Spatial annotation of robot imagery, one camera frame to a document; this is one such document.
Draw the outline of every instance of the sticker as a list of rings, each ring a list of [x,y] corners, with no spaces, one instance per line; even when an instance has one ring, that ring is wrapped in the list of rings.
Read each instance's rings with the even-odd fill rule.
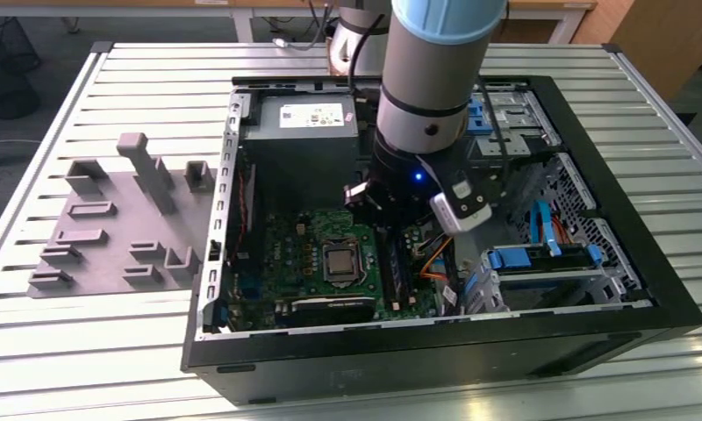
[[[339,127],[343,122],[340,103],[290,103],[280,107],[280,128]]]
[[[458,294],[455,294],[455,291],[450,288],[450,285],[444,285],[444,290],[442,291],[442,296],[447,300],[447,302],[453,305],[458,302]]]

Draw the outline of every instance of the screw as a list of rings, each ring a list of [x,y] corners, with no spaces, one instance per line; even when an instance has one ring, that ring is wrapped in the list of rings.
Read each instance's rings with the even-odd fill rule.
[[[423,128],[423,132],[424,132],[428,136],[434,136],[439,130],[440,130],[440,128],[439,128],[438,125],[427,125],[427,126]]]

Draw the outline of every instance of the metal slat surface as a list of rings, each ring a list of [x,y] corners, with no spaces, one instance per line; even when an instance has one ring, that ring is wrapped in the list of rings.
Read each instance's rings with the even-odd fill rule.
[[[87,68],[36,182],[0,231],[0,419],[702,419],[702,328],[575,377],[292,403],[243,412],[179,371],[188,291],[33,300],[32,264],[52,235],[73,158],[129,171],[115,144],[143,131],[168,168],[217,165],[236,75],[322,75],[322,48],[117,44]],[[485,75],[551,75],[702,306],[702,160],[661,103],[594,46],[495,46]]]

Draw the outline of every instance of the power supply label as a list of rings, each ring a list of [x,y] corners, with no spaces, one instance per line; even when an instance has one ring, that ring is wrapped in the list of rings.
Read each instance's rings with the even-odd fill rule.
[[[340,103],[288,103],[280,107],[280,128],[342,127]]]

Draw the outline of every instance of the trash can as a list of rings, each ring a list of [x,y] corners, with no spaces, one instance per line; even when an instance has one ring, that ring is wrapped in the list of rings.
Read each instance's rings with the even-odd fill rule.
[[[0,65],[0,118],[12,120],[25,117],[38,109],[40,103],[25,76],[5,71]]]
[[[41,62],[18,19],[0,17],[0,66],[8,73],[21,75]]]

